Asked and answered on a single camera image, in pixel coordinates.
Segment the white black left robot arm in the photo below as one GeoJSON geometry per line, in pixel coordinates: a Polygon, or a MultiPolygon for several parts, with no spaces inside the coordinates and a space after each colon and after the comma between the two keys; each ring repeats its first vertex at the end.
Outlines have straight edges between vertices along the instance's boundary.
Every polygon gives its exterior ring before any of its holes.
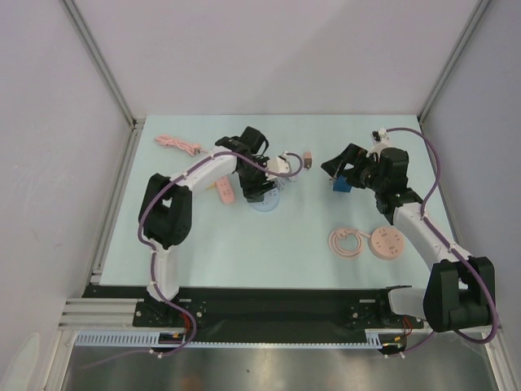
{"type": "Polygon", "coordinates": [[[138,215],[138,239],[151,248],[147,291],[156,300],[151,315],[160,324],[171,325],[180,315],[179,304],[172,301],[180,288],[174,252],[190,233],[194,197],[218,179],[236,173],[246,201],[263,201],[265,193],[275,188],[265,172],[268,146],[267,138],[248,126],[239,136],[217,140],[210,152],[179,174],[150,177],[138,215]]]}

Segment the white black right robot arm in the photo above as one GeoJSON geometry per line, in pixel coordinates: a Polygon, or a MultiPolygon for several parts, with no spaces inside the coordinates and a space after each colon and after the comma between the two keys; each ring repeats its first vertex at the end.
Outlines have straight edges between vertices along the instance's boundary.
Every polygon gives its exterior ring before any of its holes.
{"type": "Polygon", "coordinates": [[[482,339],[493,339],[499,327],[495,306],[495,270],[487,257],[474,257],[450,242],[427,216],[425,200],[408,185],[408,152],[383,146],[367,151],[349,144],[337,157],[322,163],[333,179],[374,192],[377,210],[422,257],[430,271],[425,288],[393,288],[375,306],[385,327],[396,326],[405,315],[425,320],[435,332],[456,332],[489,326],[482,339]]]}

